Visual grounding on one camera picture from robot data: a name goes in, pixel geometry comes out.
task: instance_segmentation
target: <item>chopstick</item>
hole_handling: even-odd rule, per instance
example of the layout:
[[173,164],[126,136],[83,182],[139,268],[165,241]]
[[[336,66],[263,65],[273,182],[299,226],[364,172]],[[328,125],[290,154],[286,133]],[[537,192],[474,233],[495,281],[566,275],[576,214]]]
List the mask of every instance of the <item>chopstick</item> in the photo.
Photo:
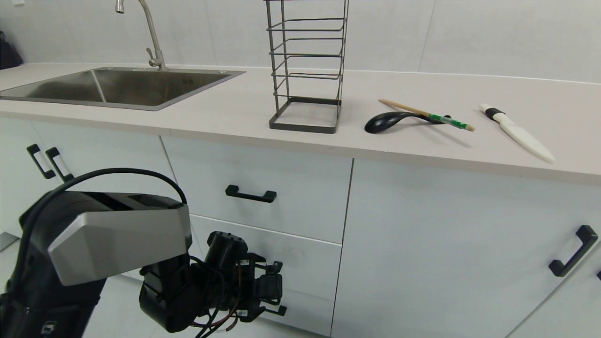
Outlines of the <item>chopstick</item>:
[[438,115],[434,115],[431,114],[429,112],[423,111],[423,110],[419,110],[416,108],[411,108],[409,106],[406,105],[402,105],[400,103],[394,102],[394,101],[390,101],[390,100],[385,100],[385,99],[380,99],[380,102],[384,103],[387,106],[393,107],[393,108],[401,108],[404,109],[406,111],[410,111],[412,113],[415,114],[419,114],[422,116],[425,116],[427,118],[431,118],[432,120],[436,120],[436,121],[440,121],[442,123],[446,123],[446,124],[450,124],[456,128],[459,129],[465,129],[467,131],[471,131],[473,132],[474,130],[476,130],[476,128],[474,128],[473,126],[467,124],[467,123],[463,123],[463,122],[459,122],[457,120],[453,120],[452,118],[448,118],[448,117],[444,117],[444,116],[438,116]]

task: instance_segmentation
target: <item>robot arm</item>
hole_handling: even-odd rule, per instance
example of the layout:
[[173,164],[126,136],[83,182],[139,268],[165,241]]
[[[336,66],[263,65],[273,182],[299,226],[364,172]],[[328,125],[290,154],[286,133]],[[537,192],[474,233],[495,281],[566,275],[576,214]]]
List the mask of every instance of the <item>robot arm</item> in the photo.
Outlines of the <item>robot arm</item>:
[[[230,316],[251,322],[263,312],[285,314],[283,306],[277,312],[261,306],[279,305],[282,264],[261,264],[266,260],[249,253],[243,239],[213,232],[204,261],[190,257],[192,236],[184,203],[61,187],[20,218],[21,246],[27,237],[29,241],[23,270],[17,261],[7,293],[0,297],[2,338],[82,337],[106,278],[136,268],[144,276],[142,311],[170,333],[194,326],[203,332],[211,328],[210,334]],[[32,217],[31,234],[25,236]],[[256,268],[265,272],[259,278]],[[228,316],[213,322],[218,310],[227,310]],[[208,323],[195,322],[206,315]]]

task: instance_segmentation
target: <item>faucet handle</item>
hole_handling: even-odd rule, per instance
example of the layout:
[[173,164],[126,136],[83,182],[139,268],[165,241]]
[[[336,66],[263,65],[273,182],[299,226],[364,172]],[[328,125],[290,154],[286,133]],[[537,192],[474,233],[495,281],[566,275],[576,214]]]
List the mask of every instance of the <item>faucet handle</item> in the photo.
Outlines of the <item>faucet handle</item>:
[[159,59],[155,58],[152,55],[152,51],[150,50],[150,48],[147,48],[146,51],[148,52],[148,54],[150,55],[150,60],[148,61],[148,64],[151,65],[152,67],[156,67],[159,65]]
[[150,55],[150,59],[154,59],[154,56],[152,55],[152,51],[150,50],[150,48],[147,48],[146,51],[148,52],[148,54]]

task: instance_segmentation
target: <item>kitchen cabinet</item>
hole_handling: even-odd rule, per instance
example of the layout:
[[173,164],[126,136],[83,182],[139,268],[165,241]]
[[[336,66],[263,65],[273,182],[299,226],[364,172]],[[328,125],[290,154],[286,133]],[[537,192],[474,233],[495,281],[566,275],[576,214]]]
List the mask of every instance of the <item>kitchen cabinet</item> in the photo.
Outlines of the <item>kitchen cabinet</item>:
[[163,140],[190,213],[341,243],[352,159]]
[[[98,169],[126,167],[156,171],[174,180],[169,160],[157,135],[42,122],[33,122],[33,125],[48,149],[55,149],[59,153],[53,159],[57,176],[71,174],[77,177]],[[134,174],[95,177],[73,189],[135,192],[180,199],[167,183],[155,177]],[[130,275],[140,278],[137,271],[131,271]]]
[[597,338],[601,333],[600,313],[601,247],[598,247],[508,338]]
[[597,186],[356,159],[332,336],[507,336],[564,280],[548,265],[583,245],[581,225],[601,229],[599,200]]
[[[263,313],[261,318],[329,336],[334,312],[340,248],[338,244],[290,236],[270,230],[192,216],[192,227],[200,243],[203,259],[209,249],[206,238],[213,231],[232,233],[248,245],[248,251],[273,263],[283,263],[281,275],[285,316]],[[276,310],[263,303],[268,309]]]
[[14,236],[22,234],[21,214],[61,183],[46,149],[30,121],[0,118],[0,226]]

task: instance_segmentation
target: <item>black bag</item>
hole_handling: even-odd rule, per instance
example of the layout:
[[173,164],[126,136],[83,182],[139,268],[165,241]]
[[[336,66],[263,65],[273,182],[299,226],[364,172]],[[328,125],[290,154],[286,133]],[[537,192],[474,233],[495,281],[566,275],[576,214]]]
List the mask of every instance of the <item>black bag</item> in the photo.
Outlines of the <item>black bag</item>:
[[0,31],[0,69],[17,67],[22,63],[21,56],[4,40],[4,32]]

